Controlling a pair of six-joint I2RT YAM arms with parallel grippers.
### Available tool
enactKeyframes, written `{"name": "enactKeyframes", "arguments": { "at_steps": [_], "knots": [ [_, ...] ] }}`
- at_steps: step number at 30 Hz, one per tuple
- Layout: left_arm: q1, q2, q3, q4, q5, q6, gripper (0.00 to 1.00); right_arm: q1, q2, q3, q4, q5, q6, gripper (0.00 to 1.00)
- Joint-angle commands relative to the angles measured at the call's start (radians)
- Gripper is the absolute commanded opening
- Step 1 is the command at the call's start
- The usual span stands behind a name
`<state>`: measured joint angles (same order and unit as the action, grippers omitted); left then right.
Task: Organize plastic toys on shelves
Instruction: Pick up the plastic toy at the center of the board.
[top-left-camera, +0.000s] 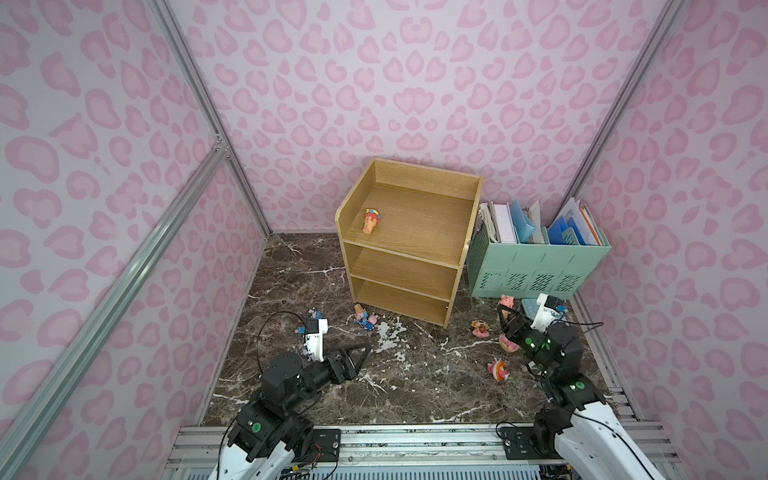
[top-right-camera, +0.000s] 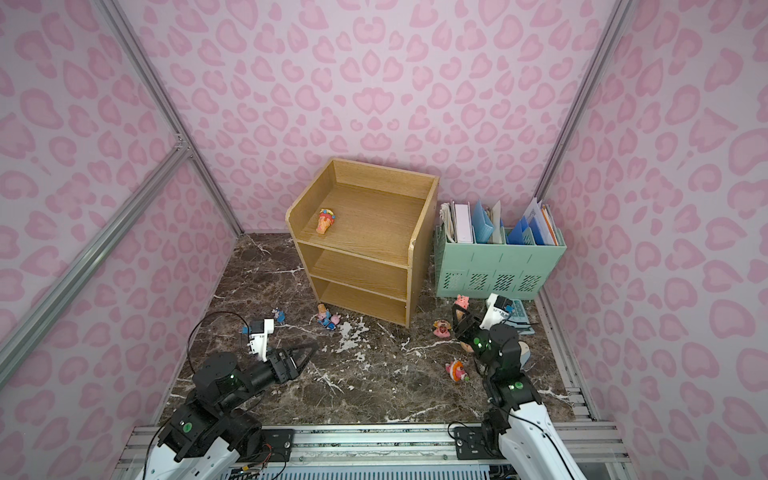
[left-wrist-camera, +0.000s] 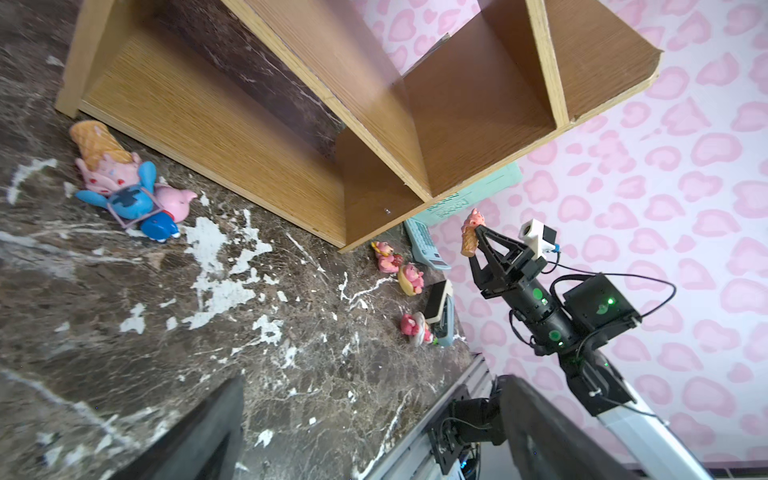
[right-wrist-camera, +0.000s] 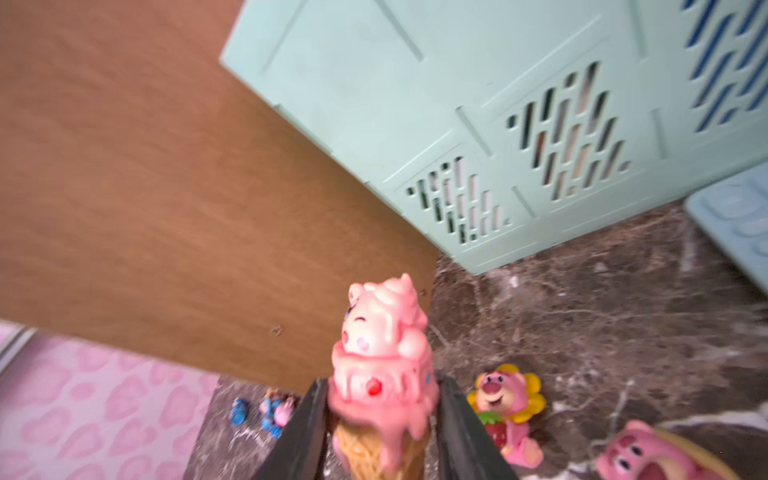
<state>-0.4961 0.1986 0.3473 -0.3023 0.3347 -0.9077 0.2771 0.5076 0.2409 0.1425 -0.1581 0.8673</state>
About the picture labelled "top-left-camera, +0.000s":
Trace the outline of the pink ice cream cone toy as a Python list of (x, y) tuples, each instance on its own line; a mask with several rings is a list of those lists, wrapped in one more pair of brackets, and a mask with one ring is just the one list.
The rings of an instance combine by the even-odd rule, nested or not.
[(506, 321), (510, 316), (515, 314), (514, 297), (509, 295), (502, 295), (497, 306), (497, 314), (501, 320)]

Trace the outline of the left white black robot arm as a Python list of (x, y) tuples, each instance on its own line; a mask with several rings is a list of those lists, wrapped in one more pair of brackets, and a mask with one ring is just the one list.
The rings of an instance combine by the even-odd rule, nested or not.
[(371, 352), (368, 342), (332, 351), (322, 361), (295, 352), (273, 358), (227, 427), (212, 479), (310, 479), (322, 462), (340, 460), (341, 431), (317, 429), (307, 413), (323, 389), (357, 378)]

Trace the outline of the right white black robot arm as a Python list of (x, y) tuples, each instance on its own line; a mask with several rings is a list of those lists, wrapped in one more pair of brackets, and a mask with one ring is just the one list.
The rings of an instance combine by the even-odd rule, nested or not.
[(583, 479), (661, 479), (621, 425), (605, 396), (581, 370), (580, 333), (558, 313), (545, 321), (497, 305), (501, 334), (516, 344), (549, 405), (532, 427), (532, 447), (558, 455)]

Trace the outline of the sprinkled ice cream cone toy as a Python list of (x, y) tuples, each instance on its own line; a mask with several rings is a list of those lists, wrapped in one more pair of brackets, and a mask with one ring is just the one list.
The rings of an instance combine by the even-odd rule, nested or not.
[(374, 208), (366, 208), (364, 212), (364, 225), (362, 232), (371, 235), (381, 222), (381, 214)]

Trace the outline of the blue pink pig figure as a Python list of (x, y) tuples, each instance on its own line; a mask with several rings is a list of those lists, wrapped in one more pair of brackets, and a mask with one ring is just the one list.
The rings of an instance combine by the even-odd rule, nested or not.
[(355, 322), (367, 331), (372, 331), (378, 324), (379, 316), (369, 313), (361, 304), (354, 305)]

